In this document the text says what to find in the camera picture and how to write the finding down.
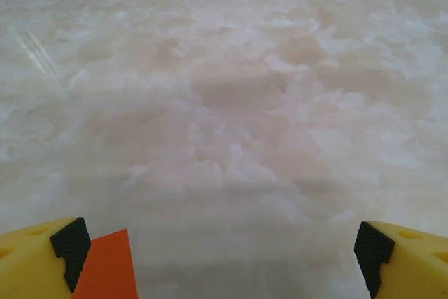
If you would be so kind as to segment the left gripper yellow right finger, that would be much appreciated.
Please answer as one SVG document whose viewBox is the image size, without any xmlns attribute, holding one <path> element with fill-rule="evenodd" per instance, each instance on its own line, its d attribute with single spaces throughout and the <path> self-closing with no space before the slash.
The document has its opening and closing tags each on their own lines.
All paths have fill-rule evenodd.
<svg viewBox="0 0 448 299">
<path fill-rule="evenodd" d="M 446 237 L 363 221 L 354 253 L 371 298 L 447 297 Z"/>
</svg>

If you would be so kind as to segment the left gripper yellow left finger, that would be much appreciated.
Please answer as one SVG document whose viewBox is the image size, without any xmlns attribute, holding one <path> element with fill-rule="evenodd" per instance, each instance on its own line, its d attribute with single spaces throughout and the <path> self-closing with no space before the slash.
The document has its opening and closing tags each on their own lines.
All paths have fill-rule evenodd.
<svg viewBox="0 0 448 299">
<path fill-rule="evenodd" d="M 82 217 L 1 234 L 1 299 L 70 298 L 90 247 Z"/>
</svg>

